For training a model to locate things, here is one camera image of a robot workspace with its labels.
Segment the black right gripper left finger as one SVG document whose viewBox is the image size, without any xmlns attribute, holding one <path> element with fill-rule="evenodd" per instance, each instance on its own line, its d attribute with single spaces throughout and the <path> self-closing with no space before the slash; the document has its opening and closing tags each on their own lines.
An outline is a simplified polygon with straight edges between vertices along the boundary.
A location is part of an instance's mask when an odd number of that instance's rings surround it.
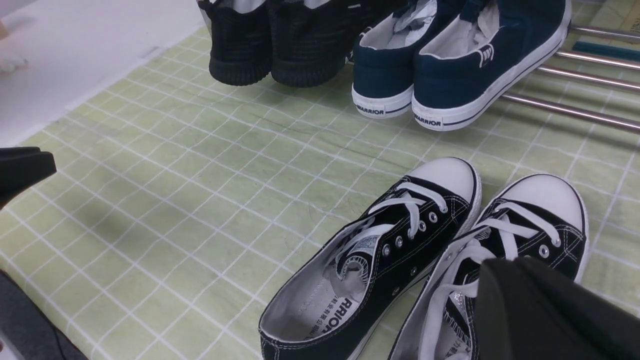
<svg viewBox="0 0 640 360">
<path fill-rule="evenodd" d="M 57 173 L 51 152 L 38 146 L 14 146 L 0 149 L 0 207 L 30 187 Z"/>
</svg>

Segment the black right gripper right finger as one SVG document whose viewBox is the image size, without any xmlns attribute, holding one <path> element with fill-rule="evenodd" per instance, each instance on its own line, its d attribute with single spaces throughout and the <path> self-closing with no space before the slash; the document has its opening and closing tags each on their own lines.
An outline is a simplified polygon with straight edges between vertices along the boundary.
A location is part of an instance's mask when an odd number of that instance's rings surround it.
<svg viewBox="0 0 640 360">
<path fill-rule="evenodd" d="M 531 257 L 480 266 L 482 360 L 637 360 L 638 317 Z"/>
</svg>

